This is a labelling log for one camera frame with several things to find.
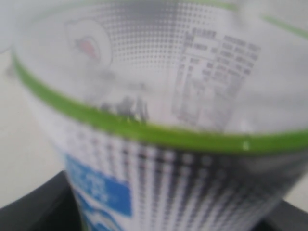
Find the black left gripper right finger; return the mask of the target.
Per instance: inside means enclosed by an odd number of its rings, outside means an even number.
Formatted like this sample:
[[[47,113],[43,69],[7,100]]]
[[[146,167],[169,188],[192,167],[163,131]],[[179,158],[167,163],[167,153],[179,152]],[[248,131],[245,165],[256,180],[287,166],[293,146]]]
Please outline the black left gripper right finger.
[[[256,231],[308,231],[308,214],[282,201],[256,225]]]

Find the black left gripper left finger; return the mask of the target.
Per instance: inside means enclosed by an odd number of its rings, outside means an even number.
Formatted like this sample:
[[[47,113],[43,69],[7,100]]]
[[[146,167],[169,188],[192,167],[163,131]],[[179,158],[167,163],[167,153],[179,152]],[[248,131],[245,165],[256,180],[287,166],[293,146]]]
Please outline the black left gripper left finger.
[[[0,209],[1,231],[80,231],[82,223],[63,171]]]

